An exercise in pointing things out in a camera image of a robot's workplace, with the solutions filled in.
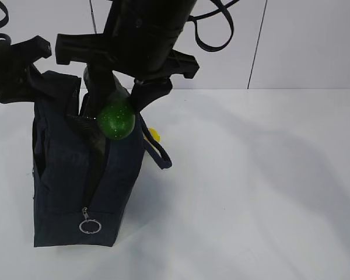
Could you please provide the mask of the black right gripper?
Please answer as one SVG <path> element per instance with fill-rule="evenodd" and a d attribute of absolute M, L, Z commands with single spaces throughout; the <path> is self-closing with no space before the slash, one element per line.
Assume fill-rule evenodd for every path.
<path fill-rule="evenodd" d="M 192 79 L 200 68 L 195 57 L 176 50 L 160 56 L 158 66 L 151 66 L 142 56 L 125 55 L 119 47 L 118 40 L 103 34 L 57 35 L 55 56 L 58 64 L 87 64 L 84 82 L 89 95 L 87 112 L 90 117 L 97 117 L 116 90 L 112 70 L 136 79 L 129 103 L 133 111 L 139 113 L 171 92 L 173 85 L 168 77 L 179 74 Z"/>

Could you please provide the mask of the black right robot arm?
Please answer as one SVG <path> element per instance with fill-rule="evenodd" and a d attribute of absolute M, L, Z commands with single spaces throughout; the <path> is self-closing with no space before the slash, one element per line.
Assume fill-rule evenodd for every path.
<path fill-rule="evenodd" d="M 129 105 L 135 113 L 170 93 L 172 75 L 192 79 L 195 57 L 174 50 L 195 1 L 113 1 L 102 33 L 58 34 L 56 62 L 87 65 L 91 116 L 115 90 L 113 72 L 134 78 Z"/>

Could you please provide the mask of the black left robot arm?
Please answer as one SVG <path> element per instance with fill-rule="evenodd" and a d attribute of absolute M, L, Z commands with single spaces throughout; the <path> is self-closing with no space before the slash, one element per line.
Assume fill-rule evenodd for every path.
<path fill-rule="evenodd" d="M 35 102 L 58 98 L 54 81 L 40 73 L 34 63 L 52 55 L 50 43 L 40 36 L 11 44 L 0 34 L 0 103 Z"/>

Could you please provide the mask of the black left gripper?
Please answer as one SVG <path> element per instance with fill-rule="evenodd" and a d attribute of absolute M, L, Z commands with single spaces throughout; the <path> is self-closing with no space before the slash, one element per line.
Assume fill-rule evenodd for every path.
<path fill-rule="evenodd" d="M 0 103 L 34 102 L 37 98 L 61 100 L 67 75 L 41 73 L 34 63 L 52 54 L 50 43 L 40 36 L 17 44 L 0 35 Z"/>

